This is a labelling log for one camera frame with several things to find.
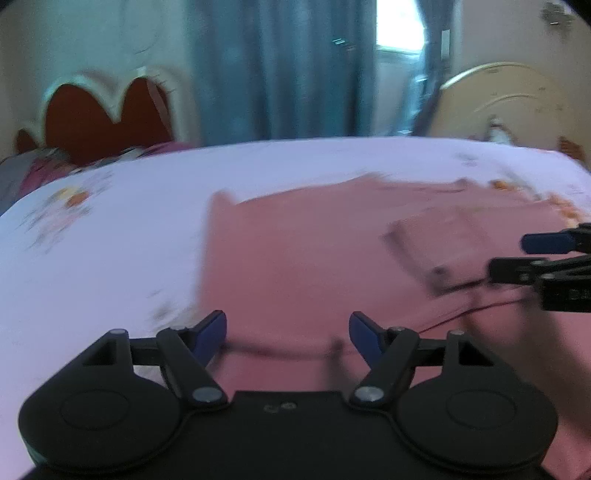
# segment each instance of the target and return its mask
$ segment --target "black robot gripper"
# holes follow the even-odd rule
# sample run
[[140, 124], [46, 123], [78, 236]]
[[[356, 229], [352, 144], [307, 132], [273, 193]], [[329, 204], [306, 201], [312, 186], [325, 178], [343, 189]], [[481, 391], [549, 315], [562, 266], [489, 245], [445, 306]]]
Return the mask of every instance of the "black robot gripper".
[[[340, 392], [244, 392], [230, 401], [205, 366], [226, 336], [197, 326], [130, 339], [115, 329], [23, 404], [37, 465], [27, 480], [551, 478], [548, 399], [462, 331], [421, 339], [361, 312], [351, 341], [370, 370]], [[159, 366], [164, 388], [134, 374]], [[441, 374], [410, 387], [416, 368]]]

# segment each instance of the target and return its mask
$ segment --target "curtain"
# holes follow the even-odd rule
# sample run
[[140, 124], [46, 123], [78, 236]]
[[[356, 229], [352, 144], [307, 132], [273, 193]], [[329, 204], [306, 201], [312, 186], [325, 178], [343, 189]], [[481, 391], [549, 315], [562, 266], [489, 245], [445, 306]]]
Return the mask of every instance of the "curtain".
[[205, 145], [369, 134], [375, 0], [194, 0]]
[[441, 33], [449, 29], [454, 0], [416, 0], [425, 25], [425, 47], [408, 86], [394, 135], [426, 135], [444, 80]]

